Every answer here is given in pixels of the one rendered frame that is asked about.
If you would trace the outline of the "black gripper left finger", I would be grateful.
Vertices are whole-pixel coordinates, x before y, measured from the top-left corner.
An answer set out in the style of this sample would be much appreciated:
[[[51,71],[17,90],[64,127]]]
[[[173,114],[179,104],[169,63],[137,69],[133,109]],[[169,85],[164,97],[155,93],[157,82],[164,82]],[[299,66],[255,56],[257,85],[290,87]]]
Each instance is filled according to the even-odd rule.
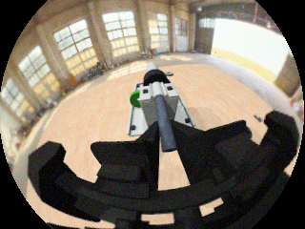
[[[159,184],[160,133],[157,121],[133,141],[95,141],[91,152],[99,164],[141,165],[153,191]]]

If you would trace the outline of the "green ring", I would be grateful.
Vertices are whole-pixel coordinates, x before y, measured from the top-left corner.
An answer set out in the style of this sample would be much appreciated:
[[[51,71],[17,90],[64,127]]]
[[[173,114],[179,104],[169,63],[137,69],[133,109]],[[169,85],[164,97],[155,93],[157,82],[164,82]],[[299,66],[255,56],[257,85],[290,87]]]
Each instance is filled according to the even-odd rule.
[[[131,106],[134,106],[134,108],[141,108],[140,100],[137,100],[140,99],[140,93],[141,93],[141,89],[138,89],[138,91],[133,91],[130,94],[130,103]]]

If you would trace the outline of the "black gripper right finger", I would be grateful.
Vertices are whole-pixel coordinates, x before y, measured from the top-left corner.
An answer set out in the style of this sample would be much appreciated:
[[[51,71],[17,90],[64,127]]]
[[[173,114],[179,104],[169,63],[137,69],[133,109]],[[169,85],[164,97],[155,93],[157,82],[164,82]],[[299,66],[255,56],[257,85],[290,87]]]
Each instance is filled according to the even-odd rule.
[[[213,129],[207,131],[183,125],[183,123],[174,121],[174,119],[171,119],[171,122],[176,141],[176,151],[180,156],[180,161],[182,161],[190,184],[201,182],[199,177],[209,163],[214,145],[241,133],[244,134],[245,129],[247,129],[247,122],[240,121],[240,119],[229,123],[229,125],[225,123],[225,125],[213,127]]]

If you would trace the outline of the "dark grey metal shaft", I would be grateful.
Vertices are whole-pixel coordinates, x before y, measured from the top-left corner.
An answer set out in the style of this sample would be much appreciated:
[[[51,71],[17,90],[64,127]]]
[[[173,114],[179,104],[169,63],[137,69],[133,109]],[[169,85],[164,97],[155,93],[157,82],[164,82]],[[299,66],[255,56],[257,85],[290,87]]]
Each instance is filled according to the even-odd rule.
[[[157,125],[159,125],[161,148],[163,152],[174,152],[176,141],[173,134],[171,116],[168,114],[167,104],[163,95],[158,95],[155,99]]]

